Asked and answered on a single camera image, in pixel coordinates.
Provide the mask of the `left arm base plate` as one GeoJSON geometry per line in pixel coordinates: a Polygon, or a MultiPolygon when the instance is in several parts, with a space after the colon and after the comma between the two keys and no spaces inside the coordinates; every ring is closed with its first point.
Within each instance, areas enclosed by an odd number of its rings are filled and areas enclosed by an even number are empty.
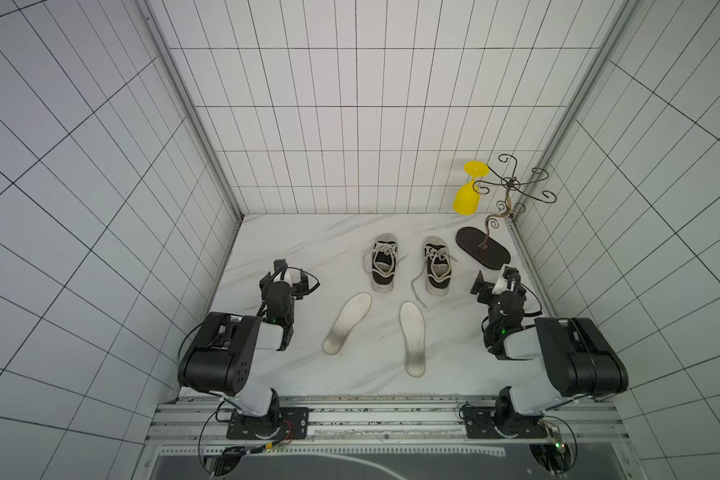
{"type": "Polygon", "coordinates": [[[226,432],[228,440],[264,441],[303,440],[307,437],[310,410],[283,407],[263,417],[234,414],[226,432]]]}

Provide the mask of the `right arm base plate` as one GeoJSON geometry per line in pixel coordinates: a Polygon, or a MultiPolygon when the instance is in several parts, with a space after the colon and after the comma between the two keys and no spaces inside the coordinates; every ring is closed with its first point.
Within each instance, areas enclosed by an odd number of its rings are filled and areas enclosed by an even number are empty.
{"type": "Polygon", "coordinates": [[[481,440],[543,440],[548,437],[541,417],[497,414],[494,407],[464,404],[458,416],[464,423],[469,439],[481,440]]]}

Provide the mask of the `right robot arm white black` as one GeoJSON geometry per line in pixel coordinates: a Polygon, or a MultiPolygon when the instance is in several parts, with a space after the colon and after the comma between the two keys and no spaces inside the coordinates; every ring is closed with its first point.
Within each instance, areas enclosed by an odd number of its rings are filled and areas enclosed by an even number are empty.
{"type": "Polygon", "coordinates": [[[518,269],[505,265],[495,282],[478,274],[471,288],[488,307],[481,324],[487,351],[503,361],[539,360],[543,371],[501,390],[494,418],[537,418],[579,397],[619,394],[626,367],[589,318],[551,318],[524,310],[528,290],[518,269]]]}

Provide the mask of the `black white sneaker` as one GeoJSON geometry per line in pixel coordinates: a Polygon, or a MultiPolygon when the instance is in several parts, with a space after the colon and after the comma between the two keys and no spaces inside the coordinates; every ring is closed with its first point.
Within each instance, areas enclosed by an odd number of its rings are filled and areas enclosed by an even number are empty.
{"type": "Polygon", "coordinates": [[[453,275],[453,259],[446,242],[437,236],[429,236],[423,244],[423,266],[419,274],[411,281],[412,292],[417,301],[423,305],[418,286],[423,286],[426,293],[435,297],[445,297],[450,290],[453,275]]]}
{"type": "Polygon", "coordinates": [[[370,275],[371,287],[378,293],[389,293],[395,284],[398,263],[398,242],[391,233],[378,236],[365,253],[364,269],[370,275]]]}

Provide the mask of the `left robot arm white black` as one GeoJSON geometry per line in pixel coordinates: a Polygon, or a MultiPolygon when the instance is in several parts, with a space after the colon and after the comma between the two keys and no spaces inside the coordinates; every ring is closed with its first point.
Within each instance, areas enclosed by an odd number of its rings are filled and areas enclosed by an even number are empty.
{"type": "Polygon", "coordinates": [[[259,281],[261,305],[254,315],[210,312],[191,344],[180,348],[179,384],[216,396],[243,416],[269,416],[276,409],[276,392],[250,378],[254,354],[288,348],[295,302],[319,287],[316,276],[275,260],[273,270],[259,281]]]}

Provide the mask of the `yellow plastic wine glass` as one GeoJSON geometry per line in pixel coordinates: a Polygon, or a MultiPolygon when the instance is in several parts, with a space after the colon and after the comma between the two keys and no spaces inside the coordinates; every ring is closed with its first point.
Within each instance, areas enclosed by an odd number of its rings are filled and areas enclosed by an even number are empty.
{"type": "Polygon", "coordinates": [[[463,216],[473,215],[479,206],[480,198],[490,192],[490,184],[484,177],[490,173],[487,164],[472,160],[464,165],[467,182],[457,191],[453,200],[453,210],[463,216]]]}

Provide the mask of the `aluminium rail frame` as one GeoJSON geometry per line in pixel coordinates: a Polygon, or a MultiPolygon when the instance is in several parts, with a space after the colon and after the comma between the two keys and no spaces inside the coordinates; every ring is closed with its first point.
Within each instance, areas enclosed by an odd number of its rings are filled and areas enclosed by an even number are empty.
{"type": "Polygon", "coordinates": [[[228,440],[232,407],[213,396],[181,396],[157,406],[134,478],[151,475],[160,457],[192,456],[203,460],[229,448],[250,447],[272,454],[505,455],[508,447],[558,449],[580,464],[589,447],[605,447],[616,457],[616,470],[628,479],[644,471],[615,407],[607,402],[581,401],[556,407],[541,416],[548,437],[543,440],[481,440],[466,436],[458,416],[464,404],[495,406],[493,396],[285,396],[283,407],[310,410],[307,437],[273,442],[228,440]]]}

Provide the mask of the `white insole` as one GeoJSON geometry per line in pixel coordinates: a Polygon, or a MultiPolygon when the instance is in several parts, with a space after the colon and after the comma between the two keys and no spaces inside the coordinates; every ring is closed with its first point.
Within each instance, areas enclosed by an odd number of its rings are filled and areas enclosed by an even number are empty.
{"type": "Polygon", "coordinates": [[[335,355],[343,348],[351,331],[367,315],[371,305],[372,297],[367,292],[358,293],[345,302],[323,342],[322,349],[326,354],[335,355]]]}
{"type": "Polygon", "coordinates": [[[405,340],[405,368],[414,378],[422,377],[426,372],[425,320],[418,306],[413,302],[404,302],[400,308],[399,321],[405,340]]]}

